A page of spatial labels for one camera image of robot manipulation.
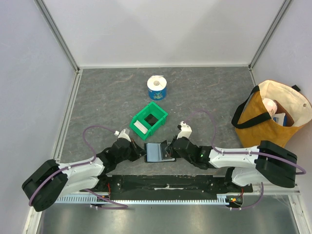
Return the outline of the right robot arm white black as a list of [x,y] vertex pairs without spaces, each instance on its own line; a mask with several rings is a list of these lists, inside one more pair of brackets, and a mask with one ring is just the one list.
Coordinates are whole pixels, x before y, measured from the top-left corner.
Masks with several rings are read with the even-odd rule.
[[297,156],[267,140],[245,149],[221,149],[196,146],[182,137],[165,150],[170,157],[182,158],[202,170],[226,167],[223,186],[229,192],[260,182],[283,188],[295,186]]

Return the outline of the green plastic bin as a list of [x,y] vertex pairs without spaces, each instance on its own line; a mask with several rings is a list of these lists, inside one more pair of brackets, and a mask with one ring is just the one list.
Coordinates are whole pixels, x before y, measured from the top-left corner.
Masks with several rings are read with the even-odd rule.
[[152,136],[165,124],[168,113],[155,102],[150,102],[130,122],[130,128],[142,139]]

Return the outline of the black leather card holder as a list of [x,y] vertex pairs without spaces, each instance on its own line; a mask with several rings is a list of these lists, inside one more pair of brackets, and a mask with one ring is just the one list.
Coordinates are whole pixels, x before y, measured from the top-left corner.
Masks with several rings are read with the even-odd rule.
[[146,151],[145,162],[147,163],[176,161],[176,159],[172,157],[173,150],[170,147],[170,142],[168,143],[166,140],[161,143],[145,143],[144,149]]

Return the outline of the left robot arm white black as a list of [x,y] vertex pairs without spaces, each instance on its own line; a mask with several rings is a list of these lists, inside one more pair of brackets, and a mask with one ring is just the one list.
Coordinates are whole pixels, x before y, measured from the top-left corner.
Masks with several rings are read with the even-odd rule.
[[125,161],[135,161],[146,151],[132,139],[119,138],[90,159],[74,163],[45,161],[21,188],[29,199],[29,206],[41,212],[52,206],[58,198],[84,189],[100,192],[107,187],[106,174]]

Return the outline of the light blue card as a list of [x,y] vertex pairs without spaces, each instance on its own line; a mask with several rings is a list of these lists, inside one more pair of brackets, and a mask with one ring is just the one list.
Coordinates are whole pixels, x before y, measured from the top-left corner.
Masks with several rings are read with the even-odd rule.
[[160,143],[146,144],[146,161],[150,163],[162,161],[162,150]]

